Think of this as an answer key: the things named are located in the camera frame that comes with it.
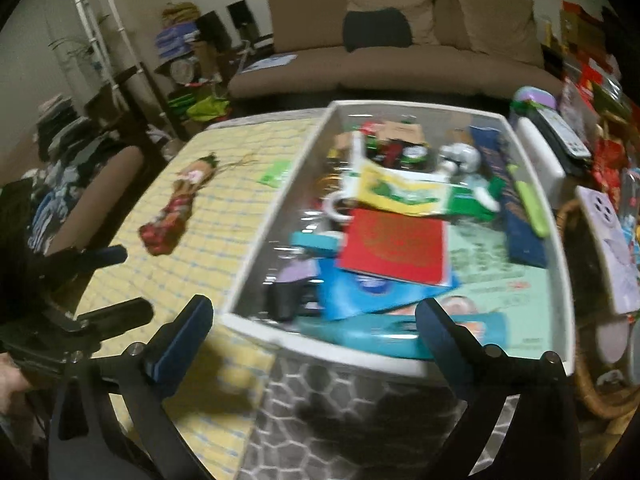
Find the red gift bags pile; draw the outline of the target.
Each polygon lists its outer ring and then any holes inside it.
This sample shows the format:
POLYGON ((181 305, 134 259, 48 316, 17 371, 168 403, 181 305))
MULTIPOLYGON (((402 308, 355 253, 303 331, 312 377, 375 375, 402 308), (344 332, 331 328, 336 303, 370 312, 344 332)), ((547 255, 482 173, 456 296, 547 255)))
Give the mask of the red gift bags pile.
POLYGON ((591 151, 594 186, 620 206, 639 177, 639 44, 606 6, 598 20, 577 3, 560 11, 566 72, 561 112, 591 151))

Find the navy blue long box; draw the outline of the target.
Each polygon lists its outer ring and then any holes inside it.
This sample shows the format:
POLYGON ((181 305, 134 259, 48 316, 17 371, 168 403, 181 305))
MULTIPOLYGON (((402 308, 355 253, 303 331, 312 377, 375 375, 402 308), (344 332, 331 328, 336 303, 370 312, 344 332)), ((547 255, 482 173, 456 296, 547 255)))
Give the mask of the navy blue long box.
POLYGON ((494 128, 471 126, 470 133, 491 175, 503 183, 499 204, 506 232, 506 253, 510 261, 545 269, 548 261, 544 243, 534 232, 521 197, 514 188, 513 178, 506 166, 508 159, 504 154, 501 132, 494 128))

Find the mint green tissue pack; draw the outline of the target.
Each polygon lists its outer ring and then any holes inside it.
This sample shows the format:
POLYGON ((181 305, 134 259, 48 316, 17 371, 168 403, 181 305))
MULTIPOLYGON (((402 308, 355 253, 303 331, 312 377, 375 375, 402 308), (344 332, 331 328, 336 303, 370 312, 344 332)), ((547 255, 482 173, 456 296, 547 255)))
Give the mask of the mint green tissue pack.
POLYGON ((448 250, 459 286, 436 299, 449 315, 501 313, 510 356, 537 359, 553 348, 547 270, 511 262, 506 234, 471 221, 450 223, 448 250))

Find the green yellow pouch with cap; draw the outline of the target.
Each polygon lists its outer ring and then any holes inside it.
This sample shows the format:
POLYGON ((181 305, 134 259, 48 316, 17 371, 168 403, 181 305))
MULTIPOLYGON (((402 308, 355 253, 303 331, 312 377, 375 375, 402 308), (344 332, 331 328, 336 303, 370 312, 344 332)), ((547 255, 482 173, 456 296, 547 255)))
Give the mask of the green yellow pouch with cap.
POLYGON ((495 218, 500 204, 486 186, 451 183, 441 174, 420 174, 363 162, 355 184, 355 200, 363 205, 408 217, 495 218))

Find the blue packet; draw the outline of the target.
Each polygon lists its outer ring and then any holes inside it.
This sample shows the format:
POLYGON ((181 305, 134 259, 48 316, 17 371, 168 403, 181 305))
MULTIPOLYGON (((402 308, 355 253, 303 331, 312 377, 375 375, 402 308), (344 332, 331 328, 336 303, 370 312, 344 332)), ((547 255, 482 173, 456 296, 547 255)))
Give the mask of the blue packet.
POLYGON ((454 272, 448 285, 423 285, 345 271, 332 258, 317 260, 318 305, 325 321, 378 313, 435 298, 460 286, 454 272))

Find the white coat rack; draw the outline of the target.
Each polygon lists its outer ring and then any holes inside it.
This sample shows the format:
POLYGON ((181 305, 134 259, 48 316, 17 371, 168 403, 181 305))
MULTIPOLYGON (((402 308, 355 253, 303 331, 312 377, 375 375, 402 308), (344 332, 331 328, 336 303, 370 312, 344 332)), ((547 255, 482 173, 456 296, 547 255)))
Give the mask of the white coat rack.
POLYGON ((169 131, 180 136, 180 124, 169 114, 163 93, 134 46, 116 0, 73 0, 73 4, 98 64, 96 71, 110 88, 116 110, 134 111, 130 104, 134 98, 126 97, 126 84, 134 78, 155 103, 169 131))

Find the brown fabric sofa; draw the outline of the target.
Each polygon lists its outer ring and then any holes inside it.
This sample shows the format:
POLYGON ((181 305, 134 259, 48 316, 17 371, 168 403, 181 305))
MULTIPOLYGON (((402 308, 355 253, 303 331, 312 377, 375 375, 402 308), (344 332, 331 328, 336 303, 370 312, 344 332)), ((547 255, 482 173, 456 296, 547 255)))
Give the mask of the brown fabric sofa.
POLYGON ((511 99, 554 96, 533 0, 268 0, 274 55, 230 81, 238 101, 391 91, 511 99))

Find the white remote control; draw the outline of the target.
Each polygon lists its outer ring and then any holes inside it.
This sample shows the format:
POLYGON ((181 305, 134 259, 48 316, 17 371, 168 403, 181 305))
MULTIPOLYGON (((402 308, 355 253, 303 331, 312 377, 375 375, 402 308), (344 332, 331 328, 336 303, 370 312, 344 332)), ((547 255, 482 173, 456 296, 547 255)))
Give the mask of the white remote control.
POLYGON ((582 139, 570 128, 565 119, 549 107, 539 107, 533 112, 538 128, 551 137, 562 151, 574 159, 590 159, 591 153, 582 139))

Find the white rectangular box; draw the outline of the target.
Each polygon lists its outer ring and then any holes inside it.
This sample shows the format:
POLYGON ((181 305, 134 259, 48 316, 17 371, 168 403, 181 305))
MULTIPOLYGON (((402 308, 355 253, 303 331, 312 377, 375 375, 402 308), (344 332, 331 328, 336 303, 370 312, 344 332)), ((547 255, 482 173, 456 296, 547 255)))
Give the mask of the white rectangular box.
POLYGON ((566 173, 559 159, 529 118, 518 118, 515 134, 536 171, 551 208, 558 210, 566 201, 564 197, 566 173))

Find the white storage bin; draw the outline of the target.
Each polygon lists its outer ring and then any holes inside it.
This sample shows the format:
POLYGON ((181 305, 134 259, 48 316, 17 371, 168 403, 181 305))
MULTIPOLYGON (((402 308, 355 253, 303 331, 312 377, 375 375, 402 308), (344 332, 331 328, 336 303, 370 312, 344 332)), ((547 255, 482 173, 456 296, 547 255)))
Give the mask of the white storage bin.
POLYGON ((499 114, 433 103, 335 101, 311 131, 224 307, 274 348, 439 382, 414 310, 433 298, 482 344, 556 353, 574 370, 564 250, 528 222, 513 179, 540 182, 499 114))

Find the wicker basket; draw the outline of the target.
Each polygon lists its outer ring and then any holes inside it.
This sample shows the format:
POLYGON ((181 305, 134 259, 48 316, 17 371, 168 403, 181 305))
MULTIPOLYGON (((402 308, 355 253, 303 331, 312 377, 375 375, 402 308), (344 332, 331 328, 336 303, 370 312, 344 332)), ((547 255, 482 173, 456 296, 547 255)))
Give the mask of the wicker basket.
POLYGON ((573 294, 576 396, 594 416, 625 416, 639 405, 639 386, 629 377, 634 317, 613 310, 605 268, 579 200, 561 207, 556 226, 573 294))

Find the light green card packet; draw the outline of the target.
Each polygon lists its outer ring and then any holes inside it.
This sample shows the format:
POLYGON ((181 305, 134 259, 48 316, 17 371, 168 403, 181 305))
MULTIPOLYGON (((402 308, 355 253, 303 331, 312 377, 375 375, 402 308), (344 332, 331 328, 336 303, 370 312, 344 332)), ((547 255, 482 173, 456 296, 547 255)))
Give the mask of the light green card packet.
POLYGON ((292 162, 279 159, 273 162, 268 169, 259 177, 257 182, 268 188, 280 188, 288 180, 291 173, 292 162))

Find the red booklet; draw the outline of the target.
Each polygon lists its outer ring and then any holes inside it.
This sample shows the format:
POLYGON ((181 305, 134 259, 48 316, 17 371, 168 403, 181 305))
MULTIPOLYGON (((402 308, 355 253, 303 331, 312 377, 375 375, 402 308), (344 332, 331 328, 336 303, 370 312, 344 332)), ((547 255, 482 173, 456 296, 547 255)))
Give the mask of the red booklet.
POLYGON ((448 223, 357 208, 337 257, 345 271, 423 284, 450 281, 448 223))

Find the dark cushion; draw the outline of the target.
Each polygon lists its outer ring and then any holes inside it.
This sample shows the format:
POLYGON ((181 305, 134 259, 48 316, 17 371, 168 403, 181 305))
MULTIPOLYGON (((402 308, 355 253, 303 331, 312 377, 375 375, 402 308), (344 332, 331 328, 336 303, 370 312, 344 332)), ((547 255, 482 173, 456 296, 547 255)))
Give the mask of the dark cushion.
POLYGON ((412 32, 404 14, 395 8, 348 11, 343 21, 343 44, 347 52, 365 48, 408 48, 412 32))

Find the snowman plaid doll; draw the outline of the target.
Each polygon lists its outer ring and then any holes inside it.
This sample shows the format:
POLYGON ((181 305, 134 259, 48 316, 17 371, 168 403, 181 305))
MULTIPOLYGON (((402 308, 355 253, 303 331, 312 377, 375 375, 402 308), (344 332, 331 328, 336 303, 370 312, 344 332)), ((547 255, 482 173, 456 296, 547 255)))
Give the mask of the snowman plaid doll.
POLYGON ((165 207, 138 229, 146 252, 154 257, 171 255, 186 232, 195 197, 201 188, 218 174, 254 161, 255 154, 249 152, 236 162, 222 164, 218 156, 211 152, 190 162, 177 174, 165 207))

